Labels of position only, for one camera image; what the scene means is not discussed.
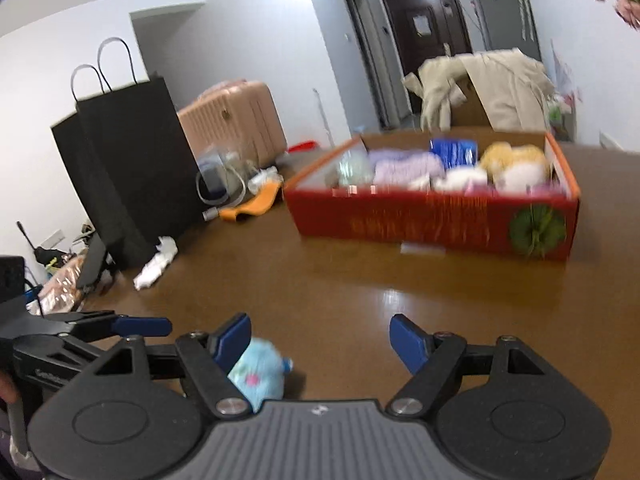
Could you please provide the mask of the iridescent green pouch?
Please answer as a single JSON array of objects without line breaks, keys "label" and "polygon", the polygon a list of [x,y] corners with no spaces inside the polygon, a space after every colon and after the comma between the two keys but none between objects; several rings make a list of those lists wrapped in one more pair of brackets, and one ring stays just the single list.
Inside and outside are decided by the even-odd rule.
[{"label": "iridescent green pouch", "polygon": [[374,179],[374,168],[367,152],[345,152],[336,164],[337,185],[348,186],[370,185]]}]

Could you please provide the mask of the blue tissue pack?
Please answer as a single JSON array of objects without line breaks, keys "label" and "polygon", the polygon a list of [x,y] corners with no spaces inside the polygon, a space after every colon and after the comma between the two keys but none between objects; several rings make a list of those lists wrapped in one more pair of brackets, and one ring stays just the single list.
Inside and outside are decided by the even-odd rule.
[{"label": "blue tissue pack", "polygon": [[477,164],[477,143],[473,140],[433,139],[430,151],[440,158],[446,170]]}]

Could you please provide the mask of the dark wooden door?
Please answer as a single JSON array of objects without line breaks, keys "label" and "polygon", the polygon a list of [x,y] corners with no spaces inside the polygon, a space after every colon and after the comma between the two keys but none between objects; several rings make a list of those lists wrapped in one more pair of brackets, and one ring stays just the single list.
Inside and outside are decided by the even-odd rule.
[{"label": "dark wooden door", "polygon": [[473,51],[459,0],[383,0],[405,75],[430,58]]}]

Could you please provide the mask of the pink suitcase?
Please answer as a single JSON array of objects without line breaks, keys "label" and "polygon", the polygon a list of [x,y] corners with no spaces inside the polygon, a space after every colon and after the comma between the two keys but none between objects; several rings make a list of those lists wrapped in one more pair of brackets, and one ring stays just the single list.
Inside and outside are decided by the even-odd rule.
[{"label": "pink suitcase", "polygon": [[235,152],[259,167],[288,148],[271,92],[260,81],[223,81],[178,111],[196,158],[210,150]]}]

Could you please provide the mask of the black paper bag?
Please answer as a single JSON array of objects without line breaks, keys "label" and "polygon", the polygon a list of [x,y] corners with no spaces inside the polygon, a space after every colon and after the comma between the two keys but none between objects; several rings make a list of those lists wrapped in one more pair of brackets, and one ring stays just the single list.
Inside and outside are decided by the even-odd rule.
[{"label": "black paper bag", "polygon": [[107,255],[119,269],[140,268],[161,237],[201,221],[198,164],[163,78],[115,89],[100,63],[90,68],[100,93],[76,99],[51,131]]}]

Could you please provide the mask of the light blue plush toy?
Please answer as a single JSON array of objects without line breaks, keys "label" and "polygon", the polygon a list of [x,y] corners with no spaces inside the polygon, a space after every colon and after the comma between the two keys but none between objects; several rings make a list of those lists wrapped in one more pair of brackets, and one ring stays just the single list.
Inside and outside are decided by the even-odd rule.
[{"label": "light blue plush toy", "polygon": [[283,399],[285,378],[292,369],[293,361],[271,341],[253,337],[228,377],[256,413],[265,400]]}]

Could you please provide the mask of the red orange cardboard box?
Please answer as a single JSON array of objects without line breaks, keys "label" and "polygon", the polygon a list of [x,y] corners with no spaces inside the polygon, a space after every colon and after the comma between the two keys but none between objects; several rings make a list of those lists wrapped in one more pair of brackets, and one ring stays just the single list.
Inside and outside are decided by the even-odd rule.
[{"label": "red orange cardboard box", "polygon": [[330,175],[346,153],[382,148],[427,150],[439,136],[438,132],[418,130],[371,133],[322,154],[283,189],[298,232],[532,259],[568,258],[576,232],[580,188],[558,142],[548,132],[460,127],[448,131],[447,136],[473,140],[481,151],[499,141],[541,148],[559,182],[559,196],[439,193],[330,183]]}]

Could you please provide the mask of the purple knitted cloth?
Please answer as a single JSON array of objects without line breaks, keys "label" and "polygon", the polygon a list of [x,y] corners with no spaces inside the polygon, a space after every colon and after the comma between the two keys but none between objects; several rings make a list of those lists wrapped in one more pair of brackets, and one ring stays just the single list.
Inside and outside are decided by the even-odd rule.
[{"label": "purple knitted cloth", "polygon": [[443,177],[446,170],[439,156],[429,151],[386,148],[369,152],[373,184],[405,188],[416,179]]}]

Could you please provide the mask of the white blue device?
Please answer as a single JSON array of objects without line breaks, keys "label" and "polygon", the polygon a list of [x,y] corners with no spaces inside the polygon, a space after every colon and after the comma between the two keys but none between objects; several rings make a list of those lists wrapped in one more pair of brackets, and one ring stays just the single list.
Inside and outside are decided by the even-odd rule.
[{"label": "white blue device", "polygon": [[235,207],[247,194],[252,164],[237,152],[209,148],[196,159],[198,197],[207,206]]}]

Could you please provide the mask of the red bucket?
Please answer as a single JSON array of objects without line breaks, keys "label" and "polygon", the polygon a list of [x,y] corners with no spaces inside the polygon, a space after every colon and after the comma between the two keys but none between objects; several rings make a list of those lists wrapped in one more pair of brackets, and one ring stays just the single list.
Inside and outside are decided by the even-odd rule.
[{"label": "red bucket", "polygon": [[294,144],[286,151],[288,154],[307,153],[314,150],[318,150],[320,144],[317,141],[304,141]]}]

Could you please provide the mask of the brown chair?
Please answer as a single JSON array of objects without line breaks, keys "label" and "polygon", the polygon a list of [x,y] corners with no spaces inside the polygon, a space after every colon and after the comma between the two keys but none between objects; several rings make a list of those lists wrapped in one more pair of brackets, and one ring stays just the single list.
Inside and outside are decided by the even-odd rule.
[{"label": "brown chair", "polygon": [[451,125],[453,127],[490,127],[490,121],[475,87],[468,75],[457,80],[465,100],[451,107]]}]

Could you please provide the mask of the beige coat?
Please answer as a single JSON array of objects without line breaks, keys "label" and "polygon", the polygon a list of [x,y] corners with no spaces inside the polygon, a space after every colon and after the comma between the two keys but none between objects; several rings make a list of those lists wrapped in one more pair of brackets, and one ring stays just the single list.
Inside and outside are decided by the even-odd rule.
[{"label": "beige coat", "polygon": [[454,125],[454,109],[466,102],[463,78],[471,81],[491,128],[547,129],[546,102],[554,95],[554,85],[544,64],[518,49],[440,56],[402,78],[404,87],[422,100],[422,129]]}]

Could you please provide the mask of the grey refrigerator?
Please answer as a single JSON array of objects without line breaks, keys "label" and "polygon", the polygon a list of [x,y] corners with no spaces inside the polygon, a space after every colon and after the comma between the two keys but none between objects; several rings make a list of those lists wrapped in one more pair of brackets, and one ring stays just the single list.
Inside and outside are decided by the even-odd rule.
[{"label": "grey refrigerator", "polygon": [[518,49],[541,60],[529,0],[472,0],[486,51]]}]

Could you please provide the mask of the white small toy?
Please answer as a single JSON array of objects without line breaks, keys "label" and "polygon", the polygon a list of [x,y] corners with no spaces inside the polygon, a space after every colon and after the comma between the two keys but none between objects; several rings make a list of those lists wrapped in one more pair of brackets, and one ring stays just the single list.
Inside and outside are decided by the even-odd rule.
[{"label": "white small toy", "polygon": [[284,181],[280,175],[276,166],[271,166],[266,169],[261,169],[254,174],[247,182],[247,189],[253,194],[257,195],[262,188],[268,183],[281,184]]}]

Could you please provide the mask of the pink satin pouch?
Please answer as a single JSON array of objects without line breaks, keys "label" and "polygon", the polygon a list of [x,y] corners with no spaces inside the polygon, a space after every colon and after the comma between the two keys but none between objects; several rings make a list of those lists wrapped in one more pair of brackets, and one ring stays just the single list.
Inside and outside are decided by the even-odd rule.
[{"label": "pink satin pouch", "polygon": [[559,183],[548,182],[527,188],[496,188],[492,184],[471,183],[463,191],[465,196],[509,196],[521,198],[553,198],[566,197],[564,188]]}]

